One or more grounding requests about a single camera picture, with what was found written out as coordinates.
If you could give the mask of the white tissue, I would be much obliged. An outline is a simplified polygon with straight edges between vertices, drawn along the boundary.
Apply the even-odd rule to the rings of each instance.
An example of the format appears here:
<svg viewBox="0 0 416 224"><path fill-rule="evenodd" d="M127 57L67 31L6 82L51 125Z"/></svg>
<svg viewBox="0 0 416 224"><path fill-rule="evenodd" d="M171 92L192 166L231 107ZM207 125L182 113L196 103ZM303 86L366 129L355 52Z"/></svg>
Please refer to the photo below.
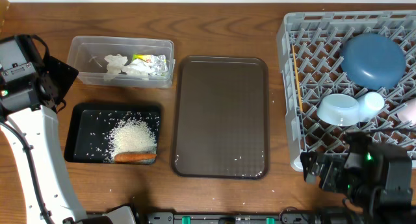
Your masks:
<svg viewBox="0 0 416 224"><path fill-rule="evenodd" d="M151 73L151 69L145 61L135 59L130 64L124 66L122 72L130 76L148 76Z"/></svg>
<svg viewBox="0 0 416 224"><path fill-rule="evenodd" d="M122 72L125 64L128 62L127 57L120 54L107 55L104 57L104 60L107 62L107 72L104 78L105 81L109 81L117 77Z"/></svg>

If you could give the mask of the light blue bowl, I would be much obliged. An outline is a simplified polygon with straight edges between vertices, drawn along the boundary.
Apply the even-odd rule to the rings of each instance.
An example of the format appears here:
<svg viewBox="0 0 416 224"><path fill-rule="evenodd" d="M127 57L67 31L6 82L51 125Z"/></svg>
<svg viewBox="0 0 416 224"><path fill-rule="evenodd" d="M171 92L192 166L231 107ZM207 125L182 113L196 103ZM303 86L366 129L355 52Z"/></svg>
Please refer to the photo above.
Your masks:
<svg viewBox="0 0 416 224"><path fill-rule="evenodd" d="M317 108L320 120L335 126L348 127L359 122L359 103L349 95L327 95Z"/></svg>

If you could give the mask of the light blue cup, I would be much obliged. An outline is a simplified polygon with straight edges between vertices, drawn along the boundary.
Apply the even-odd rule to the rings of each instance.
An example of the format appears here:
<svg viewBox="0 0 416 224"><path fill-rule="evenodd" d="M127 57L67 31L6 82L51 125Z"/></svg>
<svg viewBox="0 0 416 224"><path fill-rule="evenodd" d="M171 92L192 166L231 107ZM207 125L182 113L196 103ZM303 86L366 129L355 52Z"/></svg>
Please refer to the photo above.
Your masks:
<svg viewBox="0 0 416 224"><path fill-rule="evenodd" d="M384 107L385 100L377 92L368 92L357 99L359 104L359 122L370 121Z"/></svg>

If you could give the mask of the pile of white rice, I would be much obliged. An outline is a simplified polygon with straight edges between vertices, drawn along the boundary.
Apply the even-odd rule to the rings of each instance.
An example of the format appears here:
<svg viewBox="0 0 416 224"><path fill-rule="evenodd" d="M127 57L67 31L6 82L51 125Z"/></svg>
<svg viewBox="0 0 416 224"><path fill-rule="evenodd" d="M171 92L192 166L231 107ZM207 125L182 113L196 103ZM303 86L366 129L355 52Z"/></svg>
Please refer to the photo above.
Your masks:
<svg viewBox="0 0 416 224"><path fill-rule="evenodd" d="M105 134L109 142L107 160L114 162L120 153L156 153L157 140L148 124L136 118L123 119L117 122Z"/></svg>

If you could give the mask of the silver foil snack wrapper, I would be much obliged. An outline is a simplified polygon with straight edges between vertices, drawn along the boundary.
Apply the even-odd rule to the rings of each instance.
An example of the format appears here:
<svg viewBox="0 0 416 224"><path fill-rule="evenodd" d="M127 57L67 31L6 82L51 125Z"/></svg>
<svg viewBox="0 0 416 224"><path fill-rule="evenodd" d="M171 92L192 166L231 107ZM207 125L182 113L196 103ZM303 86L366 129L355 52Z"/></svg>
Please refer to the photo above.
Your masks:
<svg viewBox="0 0 416 224"><path fill-rule="evenodd" d="M163 76L168 73L168 65L165 55L139 55L132 56L132 64L144 66L142 71L151 76Z"/></svg>

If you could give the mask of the orange carrot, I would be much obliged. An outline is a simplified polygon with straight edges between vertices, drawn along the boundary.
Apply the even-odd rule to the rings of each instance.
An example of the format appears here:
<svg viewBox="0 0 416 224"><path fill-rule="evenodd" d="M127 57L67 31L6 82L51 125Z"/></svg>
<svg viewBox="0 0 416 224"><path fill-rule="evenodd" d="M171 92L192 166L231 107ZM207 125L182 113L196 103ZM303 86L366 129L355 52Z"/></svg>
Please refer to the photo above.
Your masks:
<svg viewBox="0 0 416 224"><path fill-rule="evenodd" d="M136 152L126 152L119 153L114 157L116 163L133 163L133 162L142 162L146 160L153 160L157 157L157 154L154 153L136 153Z"/></svg>

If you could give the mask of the dark blue plate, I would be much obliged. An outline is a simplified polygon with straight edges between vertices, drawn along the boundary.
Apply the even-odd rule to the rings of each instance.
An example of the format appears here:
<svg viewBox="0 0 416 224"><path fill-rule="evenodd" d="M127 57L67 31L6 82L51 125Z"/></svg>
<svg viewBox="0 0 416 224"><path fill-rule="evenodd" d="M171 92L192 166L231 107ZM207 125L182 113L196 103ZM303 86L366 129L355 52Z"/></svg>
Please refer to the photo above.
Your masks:
<svg viewBox="0 0 416 224"><path fill-rule="evenodd" d="M340 51L348 79L369 90L394 88L406 72L405 54L397 43L379 34L360 34Z"/></svg>

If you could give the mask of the pale pink cup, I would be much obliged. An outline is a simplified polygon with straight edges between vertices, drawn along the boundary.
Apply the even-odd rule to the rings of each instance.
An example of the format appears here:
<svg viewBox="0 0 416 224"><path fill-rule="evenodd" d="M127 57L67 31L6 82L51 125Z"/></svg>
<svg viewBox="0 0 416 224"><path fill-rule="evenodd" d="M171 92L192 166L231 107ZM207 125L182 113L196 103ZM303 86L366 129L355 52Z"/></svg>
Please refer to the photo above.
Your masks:
<svg viewBox="0 0 416 224"><path fill-rule="evenodd" d="M416 99L407 101L405 107L400 109L397 116L401 122L409 122L411 126L414 126L416 118Z"/></svg>

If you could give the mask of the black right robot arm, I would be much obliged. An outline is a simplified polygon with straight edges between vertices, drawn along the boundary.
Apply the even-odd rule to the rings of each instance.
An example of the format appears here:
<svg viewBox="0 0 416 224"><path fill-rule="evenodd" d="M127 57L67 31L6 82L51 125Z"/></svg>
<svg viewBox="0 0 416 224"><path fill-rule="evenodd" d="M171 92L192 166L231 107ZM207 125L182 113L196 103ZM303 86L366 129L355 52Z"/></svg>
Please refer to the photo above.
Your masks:
<svg viewBox="0 0 416 224"><path fill-rule="evenodd" d="M308 218L309 223L414 223L412 205L412 160L405 149L390 143L375 143L374 131L348 132L348 154L335 158L324 153L300 155L304 180L319 182L321 190L342 193L347 206L324 208Z"/></svg>

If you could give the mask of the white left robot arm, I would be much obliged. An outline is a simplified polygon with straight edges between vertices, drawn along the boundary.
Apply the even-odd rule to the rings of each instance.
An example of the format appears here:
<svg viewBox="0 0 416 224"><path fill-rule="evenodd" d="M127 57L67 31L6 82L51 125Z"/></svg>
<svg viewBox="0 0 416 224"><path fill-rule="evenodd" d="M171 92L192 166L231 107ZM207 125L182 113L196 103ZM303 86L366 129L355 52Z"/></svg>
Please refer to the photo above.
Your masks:
<svg viewBox="0 0 416 224"><path fill-rule="evenodd" d="M1 40L1 131L12 149L28 223L137 223L129 205L89 215L70 182L58 131L75 68L41 55L37 35Z"/></svg>

